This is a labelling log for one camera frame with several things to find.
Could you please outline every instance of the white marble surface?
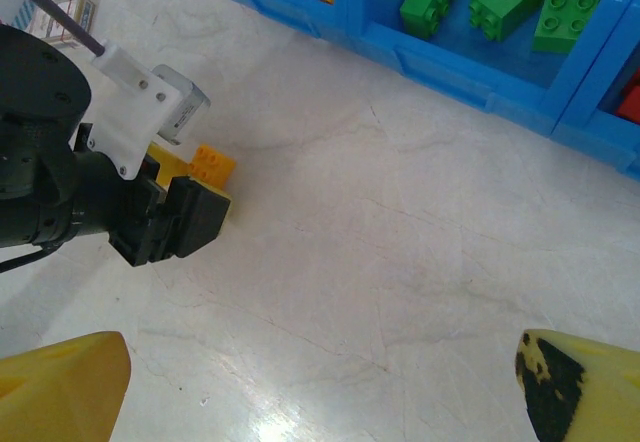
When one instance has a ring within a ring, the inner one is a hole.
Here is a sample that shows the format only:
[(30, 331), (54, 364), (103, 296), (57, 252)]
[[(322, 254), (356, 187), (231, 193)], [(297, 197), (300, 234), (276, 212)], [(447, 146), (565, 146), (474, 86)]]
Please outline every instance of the white marble surface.
[(229, 0), (100, 0), (96, 33), (193, 78), (185, 150), (239, 162), (187, 260), (96, 236), (0, 277), (0, 355), (124, 334), (114, 441), (533, 442), (525, 328), (640, 349), (640, 184)]

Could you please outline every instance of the blue plastic bin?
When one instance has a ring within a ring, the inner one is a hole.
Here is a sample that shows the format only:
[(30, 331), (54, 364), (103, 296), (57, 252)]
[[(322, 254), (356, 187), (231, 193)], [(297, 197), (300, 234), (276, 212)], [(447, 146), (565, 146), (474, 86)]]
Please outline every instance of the blue plastic bin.
[(613, 115), (640, 68), (640, 0), (628, 8), (589, 70), (553, 139), (640, 180), (640, 126)]
[(429, 41), (402, 32), (404, 0), (236, 0), (487, 112), (550, 135), (632, 0), (601, 0), (568, 56), (533, 52), (536, 14), (505, 42), (469, 24), (455, 0)]

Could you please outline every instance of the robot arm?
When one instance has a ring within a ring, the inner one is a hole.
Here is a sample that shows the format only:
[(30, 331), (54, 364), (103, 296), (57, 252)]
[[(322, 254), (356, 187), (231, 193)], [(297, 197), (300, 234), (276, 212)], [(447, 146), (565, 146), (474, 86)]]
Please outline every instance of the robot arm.
[(0, 263), (0, 272), (85, 234), (108, 232), (138, 266), (186, 257), (220, 232), (230, 200), (189, 177), (174, 178), (166, 191), (156, 183), (159, 164), (146, 155), (157, 132), (175, 142), (185, 113), (207, 105), (197, 104), (195, 86), (164, 66), (148, 71), (111, 44), (94, 65), (115, 92), (91, 127), (80, 124), (91, 101), (80, 70), (46, 43), (0, 26), (0, 248), (42, 249)]

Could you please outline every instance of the cable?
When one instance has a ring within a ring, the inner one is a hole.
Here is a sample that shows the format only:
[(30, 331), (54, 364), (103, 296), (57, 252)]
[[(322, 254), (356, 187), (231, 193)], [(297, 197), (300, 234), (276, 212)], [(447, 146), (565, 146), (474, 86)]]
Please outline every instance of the cable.
[(38, 252), (33, 252), (21, 257), (16, 257), (15, 259), (0, 262), (0, 274), (9, 272), (10, 270), (17, 269), (19, 267), (24, 267), (25, 265), (32, 264), (33, 262), (37, 262), (38, 260), (42, 260), (45, 257), (53, 254), (60, 248), (60, 246), (61, 244), (42, 247), (42, 249)]
[(49, 14), (54, 20), (60, 23), (66, 30), (68, 30), (78, 42), (87, 47), (97, 57), (100, 57), (105, 52), (105, 48), (96, 39), (94, 39), (86, 30), (76, 23), (71, 17), (69, 17), (64, 10), (58, 7), (53, 0), (31, 0), (38, 7)]

